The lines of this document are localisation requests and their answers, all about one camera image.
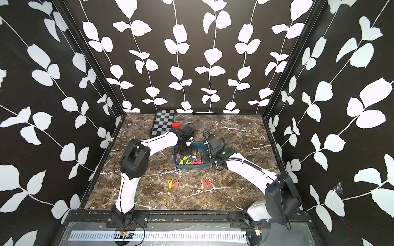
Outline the teal plastic storage box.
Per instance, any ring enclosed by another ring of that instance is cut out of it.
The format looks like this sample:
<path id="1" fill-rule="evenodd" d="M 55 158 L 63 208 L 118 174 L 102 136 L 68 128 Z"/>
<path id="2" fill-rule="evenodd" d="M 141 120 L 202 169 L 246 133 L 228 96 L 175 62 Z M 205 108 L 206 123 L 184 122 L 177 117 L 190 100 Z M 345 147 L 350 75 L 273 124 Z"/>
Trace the teal plastic storage box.
<path id="1" fill-rule="evenodd" d="M 172 161 L 176 168 L 179 169 L 196 169 L 208 168 L 211 166 L 208 149 L 203 142 L 193 142 L 191 145 L 192 152 L 190 155 L 181 155 L 174 153 Z"/>

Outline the red clothespin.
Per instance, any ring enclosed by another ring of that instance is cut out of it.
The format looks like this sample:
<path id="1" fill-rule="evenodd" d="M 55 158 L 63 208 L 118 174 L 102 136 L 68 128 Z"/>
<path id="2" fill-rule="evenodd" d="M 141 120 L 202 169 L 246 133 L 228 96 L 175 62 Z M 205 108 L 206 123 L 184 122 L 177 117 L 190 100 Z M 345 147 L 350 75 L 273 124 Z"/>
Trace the red clothespin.
<path id="1" fill-rule="evenodd" d="M 207 185 L 211 188 L 212 187 L 212 178 L 207 178 Z"/>
<path id="2" fill-rule="evenodd" d="M 206 182 L 206 180 L 204 178 L 201 178 L 201 184 L 202 184 L 201 189 L 204 189 L 205 186 L 209 187 L 208 183 Z"/>
<path id="3" fill-rule="evenodd" d="M 180 187 L 179 180 L 176 179 L 176 180 L 175 180 L 175 183 L 174 183 L 174 185 L 173 185 L 173 188 L 175 189 L 175 188 L 179 188 L 179 187 Z"/>

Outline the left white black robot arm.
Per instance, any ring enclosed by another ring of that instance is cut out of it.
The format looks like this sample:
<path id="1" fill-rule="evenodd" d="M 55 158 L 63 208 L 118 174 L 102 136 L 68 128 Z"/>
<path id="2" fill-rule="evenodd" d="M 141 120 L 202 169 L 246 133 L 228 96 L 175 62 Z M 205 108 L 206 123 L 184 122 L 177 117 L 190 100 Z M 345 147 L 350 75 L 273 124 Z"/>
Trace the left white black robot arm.
<path id="1" fill-rule="evenodd" d="M 170 129 L 150 139 L 131 140 L 120 159 L 121 187 L 112 213 L 122 221 L 133 213 L 137 185 L 147 171 L 152 155 L 170 147 L 176 147 L 182 155 L 189 155 L 192 148 L 187 145 L 187 141 L 194 137 L 194 128 L 187 125 L 183 129 Z"/>

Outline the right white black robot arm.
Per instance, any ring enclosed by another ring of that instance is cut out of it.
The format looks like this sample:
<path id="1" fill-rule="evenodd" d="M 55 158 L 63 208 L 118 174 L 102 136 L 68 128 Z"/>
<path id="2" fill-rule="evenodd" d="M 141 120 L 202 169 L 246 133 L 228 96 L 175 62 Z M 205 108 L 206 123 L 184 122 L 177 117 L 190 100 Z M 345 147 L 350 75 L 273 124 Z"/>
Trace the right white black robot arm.
<path id="1" fill-rule="evenodd" d="M 251 227 L 261 220 L 274 220 L 281 225 L 290 225 L 290 216 L 302 205 L 294 182 L 288 174 L 277 174 L 252 163 L 238 151 L 226 146 L 208 131 L 203 131 L 204 145 L 208 157 L 218 171 L 228 170 L 239 174 L 265 196 L 264 201 L 254 202 L 243 210 L 243 221 Z"/>

